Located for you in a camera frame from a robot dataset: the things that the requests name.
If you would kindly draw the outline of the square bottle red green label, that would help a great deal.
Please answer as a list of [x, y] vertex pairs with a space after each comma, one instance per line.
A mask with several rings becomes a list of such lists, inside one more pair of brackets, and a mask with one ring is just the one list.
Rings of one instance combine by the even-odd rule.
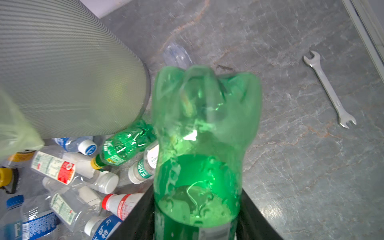
[[31, 169], [61, 184], [84, 184], [106, 195], [117, 188], [120, 180], [114, 173], [94, 169], [91, 158], [83, 154], [53, 148], [37, 151], [32, 158]]

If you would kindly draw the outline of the large green plastic bottle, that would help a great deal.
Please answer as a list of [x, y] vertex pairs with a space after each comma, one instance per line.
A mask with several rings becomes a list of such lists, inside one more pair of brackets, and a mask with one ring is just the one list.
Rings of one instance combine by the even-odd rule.
[[153, 126], [157, 240], [232, 240], [243, 191], [243, 160], [262, 113], [251, 72], [166, 66], [156, 77]]

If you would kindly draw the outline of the grey mesh waste bin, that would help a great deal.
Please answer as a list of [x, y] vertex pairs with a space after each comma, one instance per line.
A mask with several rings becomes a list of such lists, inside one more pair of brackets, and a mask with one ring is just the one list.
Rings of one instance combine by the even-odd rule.
[[80, 1], [1, 1], [1, 89], [43, 139], [101, 136], [144, 113], [150, 78]]

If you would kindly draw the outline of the small green plastic bottle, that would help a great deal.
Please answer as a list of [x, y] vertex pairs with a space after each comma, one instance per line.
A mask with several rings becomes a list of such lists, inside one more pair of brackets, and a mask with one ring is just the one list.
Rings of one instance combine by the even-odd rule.
[[138, 120], [105, 140], [98, 155], [91, 160], [91, 166], [95, 170], [120, 166], [143, 152], [156, 139], [153, 126]]

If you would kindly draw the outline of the crushed clear bottle purple label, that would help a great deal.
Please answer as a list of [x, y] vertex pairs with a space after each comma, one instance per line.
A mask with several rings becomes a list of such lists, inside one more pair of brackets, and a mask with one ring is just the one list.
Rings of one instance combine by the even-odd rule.
[[187, 51], [175, 42], [170, 43], [163, 51], [163, 59], [167, 66], [188, 69], [193, 62]]

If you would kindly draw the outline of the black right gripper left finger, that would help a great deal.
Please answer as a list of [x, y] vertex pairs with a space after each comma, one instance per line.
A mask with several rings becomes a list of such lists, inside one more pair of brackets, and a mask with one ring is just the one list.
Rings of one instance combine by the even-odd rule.
[[109, 240], [154, 240], [155, 198], [151, 185]]

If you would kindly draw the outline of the clear bottle yellow label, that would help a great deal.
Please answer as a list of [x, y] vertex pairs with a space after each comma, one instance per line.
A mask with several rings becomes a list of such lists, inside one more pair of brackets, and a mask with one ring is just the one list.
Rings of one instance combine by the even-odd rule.
[[17, 152], [14, 155], [10, 156], [4, 162], [3, 166], [10, 169], [20, 169], [28, 167], [35, 153], [36, 150], [24, 150], [22, 152]]

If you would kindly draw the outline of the yellow tape measure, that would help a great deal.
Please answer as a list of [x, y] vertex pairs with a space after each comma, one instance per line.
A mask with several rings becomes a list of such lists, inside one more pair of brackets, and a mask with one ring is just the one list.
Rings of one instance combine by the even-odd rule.
[[18, 169], [1, 167], [1, 190], [6, 194], [12, 195], [17, 191], [20, 175]]

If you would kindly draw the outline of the clear bottle red cap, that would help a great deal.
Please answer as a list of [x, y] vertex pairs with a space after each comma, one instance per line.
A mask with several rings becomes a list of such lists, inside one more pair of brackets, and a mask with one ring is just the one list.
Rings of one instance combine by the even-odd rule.
[[102, 208], [124, 221], [143, 195], [143, 193], [126, 195], [109, 194], [104, 197]]

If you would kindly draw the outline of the silver open-end wrench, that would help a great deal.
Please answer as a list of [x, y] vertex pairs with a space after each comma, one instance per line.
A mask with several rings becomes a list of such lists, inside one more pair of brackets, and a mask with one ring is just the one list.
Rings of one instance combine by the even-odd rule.
[[339, 125], [345, 129], [349, 129], [348, 123], [353, 123], [354, 125], [356, 125], [356, 119], [345, 110], [328, 77], [324, 73], [321, 66], [321, 55], [318, 52], [312, 50], [310, 51], [310, 53], [312, 55], [312, 58], [309, 59], [307, 56], [303, 56], [303, 61], [307, 66], [311, 67], [314, 70], [315, 74], [320, 80], [323, 88], [325, 89], [331, 103], [333, 104], [338, 114]]

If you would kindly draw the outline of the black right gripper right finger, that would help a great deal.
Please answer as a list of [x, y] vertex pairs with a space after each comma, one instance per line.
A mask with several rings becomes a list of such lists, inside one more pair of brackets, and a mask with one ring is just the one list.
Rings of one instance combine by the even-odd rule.
[[243, 190], [236, 230], [237, 240], [283, 240]]

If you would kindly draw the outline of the small bottle green label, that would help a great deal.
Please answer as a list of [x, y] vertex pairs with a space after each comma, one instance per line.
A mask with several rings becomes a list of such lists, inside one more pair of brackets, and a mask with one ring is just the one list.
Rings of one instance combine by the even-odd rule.
[[128, 171], [131, 183], [138, 185], [155, 174], [159, 156], [159, 142], [156, 140], [146, 147], [143, 158], [135, 162]]

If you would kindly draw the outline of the green bin liner bag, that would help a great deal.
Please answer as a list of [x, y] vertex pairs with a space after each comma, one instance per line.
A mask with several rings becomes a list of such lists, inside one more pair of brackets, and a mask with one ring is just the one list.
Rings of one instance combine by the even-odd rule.
[[17, 152], [40, 150], [45, 142], [11, 97], [1, 90], [1, 162]]

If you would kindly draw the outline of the clear bottle blue label white cap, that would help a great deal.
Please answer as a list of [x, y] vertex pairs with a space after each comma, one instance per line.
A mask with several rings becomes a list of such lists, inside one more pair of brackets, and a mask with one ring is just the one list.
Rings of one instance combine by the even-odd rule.
[[81, 153], [85, 156], [92, 155], [98, 148], [93, 139], [93, 136], [78, 138], [53, 138], [55, 143], [61, 146], [65, 151], [70, 153]]

